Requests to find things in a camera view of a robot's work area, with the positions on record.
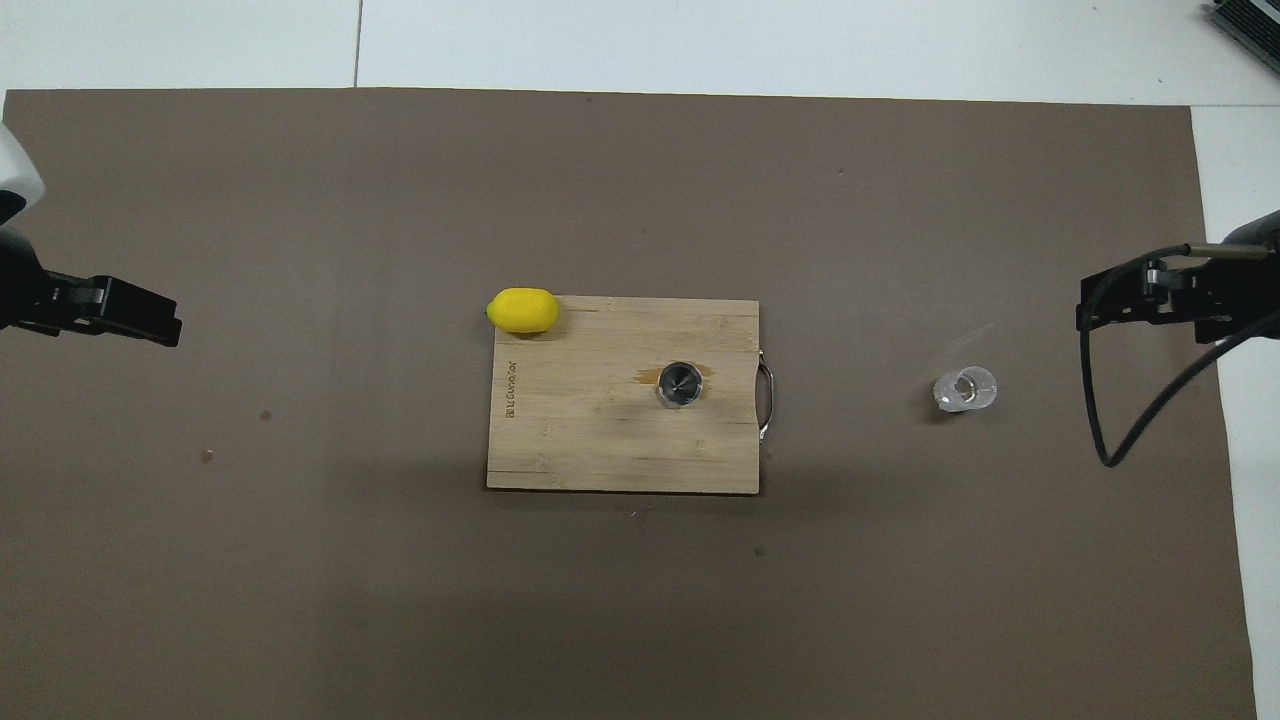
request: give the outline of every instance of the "wooden cutting board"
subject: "wooden cutting board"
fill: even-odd
[[[495,333],[489,487],[759,492],[759,302],[558,299],[550,331]],[[703,391],[668,407],[658,375],[680,361]]]

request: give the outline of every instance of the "brand logo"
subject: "brand logo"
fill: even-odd
[[[507,363],[507,418],[516,416],[516,364]]]

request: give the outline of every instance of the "white floor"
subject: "white floor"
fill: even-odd
[[[1210,240],[1280,209],[1280,74],[1194,0],[0,4],[0,101],[26,87],[352,85],[1192,105]],[[1220,370],[1267,720],[1280,720],[1276,369],[1280,343],[1251,341]]]

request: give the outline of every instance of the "wood grain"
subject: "wood grain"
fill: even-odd
[[[492,488],[759,492],[760,314],[751,300],[559,296],[550,331],[495,331]],[[692,404],[664,407],[671,363],[703,373]]]

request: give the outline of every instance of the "brown mat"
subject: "brown mat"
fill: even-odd
[[[0,334],[6,716],[1253,715],[1215,377],[1105,470],[1076,368],[1078,281],[1203,237],[1187,109],[14,91],[5,122],[45,265],[186,322]],[[759,299],[763,495],[484,489],[512,284]],[[1201,350],[1097,345],[1112,437]],[[966,364],[1000,400],[937,414]]]

